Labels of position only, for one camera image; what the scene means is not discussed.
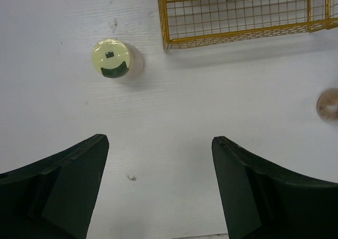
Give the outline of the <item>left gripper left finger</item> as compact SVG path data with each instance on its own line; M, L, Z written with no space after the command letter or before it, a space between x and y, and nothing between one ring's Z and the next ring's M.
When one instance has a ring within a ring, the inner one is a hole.
M1 174L1 238L86 238L109 150L96 134Z

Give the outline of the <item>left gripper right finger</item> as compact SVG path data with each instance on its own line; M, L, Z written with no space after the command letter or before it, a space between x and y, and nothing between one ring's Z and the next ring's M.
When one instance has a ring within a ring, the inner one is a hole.
M337 184L261 158L226 137L212 157L230 238L337 238Z

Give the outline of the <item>pink lid spice jar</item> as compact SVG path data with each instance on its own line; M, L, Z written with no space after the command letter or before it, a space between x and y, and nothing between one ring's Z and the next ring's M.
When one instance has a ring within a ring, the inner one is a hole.
M337 123L337 88L326 89L319 96L316 111L323 121Z

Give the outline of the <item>yellow lid spice jar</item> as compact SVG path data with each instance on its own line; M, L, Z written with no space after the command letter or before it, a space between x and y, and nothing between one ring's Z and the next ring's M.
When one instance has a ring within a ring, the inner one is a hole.
M98 73L118 83L138 78L145 66L143 55L136 47L111 38L94 46L91 60Z

